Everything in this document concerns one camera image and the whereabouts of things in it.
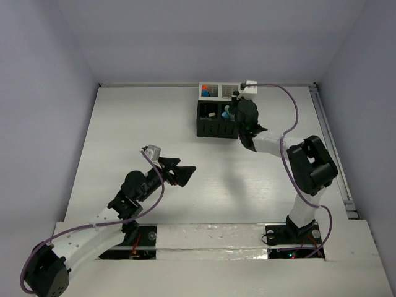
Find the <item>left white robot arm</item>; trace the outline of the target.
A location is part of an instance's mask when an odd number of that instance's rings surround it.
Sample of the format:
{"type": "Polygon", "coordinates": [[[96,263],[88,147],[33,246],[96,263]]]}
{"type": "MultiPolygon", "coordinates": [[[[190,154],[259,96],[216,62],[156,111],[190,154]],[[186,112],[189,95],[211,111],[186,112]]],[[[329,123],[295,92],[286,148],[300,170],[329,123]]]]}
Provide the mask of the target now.
{"type": "Polygon", "coordinates": [[[137,219],[149,213],[141,203],[165,185],[184,187],[196,171],[178,158],[150,161],[151,169],[129,172],[108,205],[87,224],[64,230],[37,244],[20,273],[20,287],[35,296],[61,296],[81,268],[118,244],[136,240],[137,219]]]}

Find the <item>orange cap black highlighter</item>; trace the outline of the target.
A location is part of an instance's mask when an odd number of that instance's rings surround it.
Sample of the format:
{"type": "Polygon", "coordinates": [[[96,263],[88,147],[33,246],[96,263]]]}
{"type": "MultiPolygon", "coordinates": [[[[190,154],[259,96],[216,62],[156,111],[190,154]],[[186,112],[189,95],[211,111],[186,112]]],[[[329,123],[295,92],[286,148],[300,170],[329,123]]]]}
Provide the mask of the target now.
{"type": "Polygon", "coordinates": [[[206,90],[207,90],[207,86],[206,86],[206,85],[203,85],[203,86],[202,86],[202,90],[201,90],[201,96],[202,96],[202,97],[206,97],[206,94],[205,94],[205,93],[206,93],[206,90]]]}

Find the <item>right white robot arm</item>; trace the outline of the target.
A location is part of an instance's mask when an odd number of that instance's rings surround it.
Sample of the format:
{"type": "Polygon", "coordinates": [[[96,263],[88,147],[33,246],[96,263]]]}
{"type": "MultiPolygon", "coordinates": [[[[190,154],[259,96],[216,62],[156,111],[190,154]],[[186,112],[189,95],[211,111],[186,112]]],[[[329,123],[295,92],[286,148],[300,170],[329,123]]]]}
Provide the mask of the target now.
{"type": "Polygon", "coordinates": [[[307,236],[325,188],[332,184],[338,169],[322,139],[311,135],[304,139],[270,132],[258,123],[256,104],[238,91],[231,96],[227,112],[234,116],[242,145],[253,152],[279,157],[285,166],[296,198],[286,218],[285,236],[298,243],[307,236]]]}

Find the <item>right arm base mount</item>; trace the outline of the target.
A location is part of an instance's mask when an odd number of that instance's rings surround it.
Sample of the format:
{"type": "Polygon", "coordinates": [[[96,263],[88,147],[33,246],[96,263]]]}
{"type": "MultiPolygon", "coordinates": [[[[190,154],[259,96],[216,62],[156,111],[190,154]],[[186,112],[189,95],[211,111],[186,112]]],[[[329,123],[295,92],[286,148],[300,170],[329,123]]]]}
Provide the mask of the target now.
{"type": "Polygon", "coordinates": [[[289,217],[286,222],[267,225],[261,241],[268,247],[269,259],[324,259],[319,225],[315,220],[298,228],[289,217]]]}

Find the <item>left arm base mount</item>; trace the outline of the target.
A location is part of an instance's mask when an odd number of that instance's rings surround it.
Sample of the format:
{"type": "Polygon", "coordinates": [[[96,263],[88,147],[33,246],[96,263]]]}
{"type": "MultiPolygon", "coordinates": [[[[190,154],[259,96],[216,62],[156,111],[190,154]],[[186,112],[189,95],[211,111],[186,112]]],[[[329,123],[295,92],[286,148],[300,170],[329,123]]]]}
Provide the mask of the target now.
{"type": "Polygon", "coordinates": [[[154,260],[157,257],[157,225],[140,225],[129,238],[98,256],[101,260],[154,260]]]}

